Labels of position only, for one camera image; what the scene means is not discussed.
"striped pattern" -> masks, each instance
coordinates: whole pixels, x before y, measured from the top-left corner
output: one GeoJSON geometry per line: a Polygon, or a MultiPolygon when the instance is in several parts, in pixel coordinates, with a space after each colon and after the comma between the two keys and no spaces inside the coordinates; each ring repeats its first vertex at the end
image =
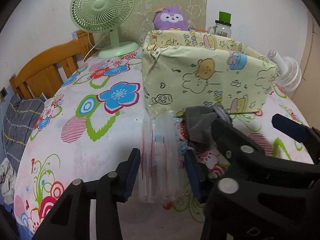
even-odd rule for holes
{"type": "Polygon", "coordinates": [[[33,110],[19,111],[19,110],[16,110],[16,109],[14,108],[14,106],[13,106],[13,104],[12,104],[11,102],[10,102],[9,104],[10,104],[10,106],[12,107],[12,109],[13,109],[14,111],[16,111],[17,113],[20,113],[20,114],[23,114],[23,113],[41,114],[40,112],[36,112],[36,111],[33,111],[33,110]]]}
{"type": "Polygon", "coordinates": [[[33,127],[30,127],[30,126],[27,126],[27,125],[17,125],[17,124],[14,124],[14,123],[10,122],[10,120],[8,119],[8,117],[7,117],[6,115],[5,115],[4,117],[6,118],[7,122],[8,122],[10,125],[12,125],[12,126],[24,127],[24,128],[28,128],[28,129],[31,129],[31,130],[34,129],[33,127]]]}
{"type": "Polygon", "coordinates": [[[10,140],[10,141],[13,141],[13,142],[15,142],[15,143],[20,143],[20,144],[22,144],[22,145],[26,146],[26,144],[25,144],[25,143],[20,142],[20,141],[16,141],[16,140],[14,140],[14,139],[12,139],[12,138],[8,137],[8,136],[4,133],[4,131],[3,131],[3,135],[4,135],[8,140],[10,140]]]}
{"type": "Polygon", "coordinates": [[[261,133],[251,133],[248,137],[261,146],[266,156],[272,156],[272,145],[261,133]]]}
{"type": "Polygon", "coordinates": [[[218,164],[214,166],[213,169],[210,169],[210,172],[217,174],[219,177],[224,175],[224,169],[220,167],[218,164]]]}
{"type": "Polygon", "coordinates": [[[61,139],[64,142],[72,143],[78,140],[84,133],[87,124],[87,117],[71,117],[63,126],[61,131],[61,139]]]}

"paper tag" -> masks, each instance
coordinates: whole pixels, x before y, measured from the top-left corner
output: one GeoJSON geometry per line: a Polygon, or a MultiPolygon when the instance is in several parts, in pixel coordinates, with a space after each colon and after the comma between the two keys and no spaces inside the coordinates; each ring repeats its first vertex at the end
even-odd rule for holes
{"type": "Polygon", "coordinates": [[[162,12],[164,10],[164,8],[158,8],[157,10],[155,10],[155,12],[162,12]]]}

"fan cord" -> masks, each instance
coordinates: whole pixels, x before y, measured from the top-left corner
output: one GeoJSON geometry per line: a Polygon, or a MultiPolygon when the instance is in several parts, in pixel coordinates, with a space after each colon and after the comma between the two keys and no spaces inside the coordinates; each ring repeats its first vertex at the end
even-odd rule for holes
{"type": "Polygon", "coordinates": [[[89,52],[87,53],[87,55],[85,55],[85,57],[84,57],[84,59],[83,59],[83,61],[82,61],[82,64],[84,64],[85,58],[86,58],[86,57],[90,54],[90,52],[104,39],[104,37],[105,37],[107,34],[108,34],[108,33],[106,33],[106,34],[101,38],[101,40],[98,41],[97,44],[94,45],[94,46],[89,50],[89,52]]]}
{"type": "MultiPolygon", "coordinates": [[[[88,33],[88,41],[89,41],[89,44],[91,45],[91,47],[93,47],[89,35],[90,35],[90,33],[88,33]]],[[[96,45],[100,44],[100,42],[105,38],[105,36],[106,36],[106,35],[104,35],[103,38],[102,38],[99,42],[97,42],[96,45]]]]}

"green desk fan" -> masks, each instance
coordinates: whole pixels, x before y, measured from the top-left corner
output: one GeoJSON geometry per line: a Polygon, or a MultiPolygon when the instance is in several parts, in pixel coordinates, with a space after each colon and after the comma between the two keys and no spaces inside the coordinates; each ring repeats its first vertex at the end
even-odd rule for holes
{"type": "Polygon", "coordinates": [[[74,24],[88,33],[110,33],[111,45],[99,58],[117,57],[139,48],[135,42],[119,42],[118,27],[131,14],[135,0],[72,0],[70,15],[74,24]]]}

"floral bedsheet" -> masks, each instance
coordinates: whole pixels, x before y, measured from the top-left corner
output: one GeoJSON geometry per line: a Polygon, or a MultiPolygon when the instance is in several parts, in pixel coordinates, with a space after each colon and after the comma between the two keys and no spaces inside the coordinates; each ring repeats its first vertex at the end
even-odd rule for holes
{"type": "MultiPolygon", "coordinates": [[[[300,111],[276,85],[265,93],[268,98],[259,112],[232,115],[234,126],[268,155],[312,163],[303,145],[271,124],[275,113],[307,124],[300,111]]],[[[91,57],[45,103],[22,156],[15,187],[14,214],[28,231],[28,239],[72,180],[99,179],[125,161],[132,148],[141,149],[145,96],[140,48],[122,57],[91,57]]],[[[177,127],[185,147],[183,122],[178,120],[177,127]]],[[[229,165],[216,149],[196,156],[218,175],[229,165]]],[[[199,238],[203,205],[195,201],[187,181],[183,196],[166,205],[140,203],[136,188],[128,203],[118,207],[124,239],[199,238]]]]}

